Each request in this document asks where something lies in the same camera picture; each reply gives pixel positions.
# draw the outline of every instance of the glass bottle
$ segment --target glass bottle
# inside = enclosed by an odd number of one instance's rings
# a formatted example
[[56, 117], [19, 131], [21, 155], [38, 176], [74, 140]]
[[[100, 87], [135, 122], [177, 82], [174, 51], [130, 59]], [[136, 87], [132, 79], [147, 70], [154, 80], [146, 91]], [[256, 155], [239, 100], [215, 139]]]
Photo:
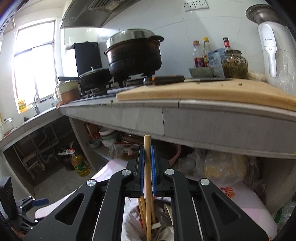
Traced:
[[71, 156], [71, 163], [78, 172], [79, 176], [85, 177], [90, 173], [90, 168], [85, 163], [85, 160], [81, 154], [76, 153], [73, 148], [67, 150], [66, 153]]
[[209, 67], [209, 60], [207, 59], [207, 56], [209, 52], [211, 52], [212, 50], [210, 48], [209, 39], [207, 37], [204, 37], [203, 40], [204, 40], [204, 51], [203, 51], [202, 57], [204, 59], [205, 67]]
[[232, 48], [230, 47], [228, 38], [223, 38], [223, 41], [224, 41], [224, 49], [225, 49], [225, 51], [231, 50]]
[[221, 59], [226, 78], [248, 79], [248, 61], [239, 50], [227, 50]]
[[200, 47], [200, 42], [196, 40], [193, 41], [193, 48], [194, 48], [193, 58], [194, 58], [195, 68], [204, 67], [203, 58], [202, 58], [202, 55], [200, 54], [199, 47]]

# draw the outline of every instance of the cooking oil bottle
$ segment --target cooking oil bottle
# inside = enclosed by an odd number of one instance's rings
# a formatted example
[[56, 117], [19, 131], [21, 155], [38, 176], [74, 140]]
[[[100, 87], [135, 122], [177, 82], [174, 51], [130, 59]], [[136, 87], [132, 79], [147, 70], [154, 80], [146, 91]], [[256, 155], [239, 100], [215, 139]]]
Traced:
[[85, 160], [81, 154], [76, 153], [73, 148], [67, 150], [66, 153], [71, 156], [71, 163], [78, 172], [79, 176], [85, 177], [90, 173], [90, 168], [85, 163]]

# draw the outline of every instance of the kitchen counter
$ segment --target kitchen counter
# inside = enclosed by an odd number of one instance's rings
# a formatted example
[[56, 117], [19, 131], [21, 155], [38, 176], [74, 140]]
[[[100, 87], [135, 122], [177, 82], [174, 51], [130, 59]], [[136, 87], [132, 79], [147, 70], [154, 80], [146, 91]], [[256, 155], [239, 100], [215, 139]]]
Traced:
[[55, 107], [50, 108], [40, 113], [39, 115], [34, 116], [33, 118], [24, 122], [17, 128], [14, 128], [9, 135], [3, 137], [0, 140], [0, 151], [5, 151], [7, 148], [15, 144], [17, 141], [21, 140], [23, 137], [59, 119], [62, 116], [63, 115], [60, 113], [60, 111]]
[[95, 97], [63, 105], [63, 115], [194, 148], [296, 159], [296, 112], [194, 99], [117, 101]]

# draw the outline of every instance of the faucet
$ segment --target faucet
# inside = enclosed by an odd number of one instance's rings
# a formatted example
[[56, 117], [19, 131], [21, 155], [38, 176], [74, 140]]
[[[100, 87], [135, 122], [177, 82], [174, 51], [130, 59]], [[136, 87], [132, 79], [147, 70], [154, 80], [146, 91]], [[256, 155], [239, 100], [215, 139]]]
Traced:
[[34, 102], [35, 102], [34, 109], [35, 109], [37, 115], [40, 114], [40, 110], [39, 110], [38, 105], [37, 105], [37, 100], [38, 99], [39, 99], [38, 96], [36, 94], [34, 94]]

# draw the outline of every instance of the window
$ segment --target window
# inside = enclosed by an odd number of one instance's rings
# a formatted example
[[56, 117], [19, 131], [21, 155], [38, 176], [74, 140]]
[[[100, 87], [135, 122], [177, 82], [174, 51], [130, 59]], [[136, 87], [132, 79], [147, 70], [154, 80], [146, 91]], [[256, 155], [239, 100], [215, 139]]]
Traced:
[[52, 95], [57, 84], [54, 22], [19, 30], [14, 62], [17, 98], [24, 99], [28, 105], [34, 102], [34, 94], [40, 99]]

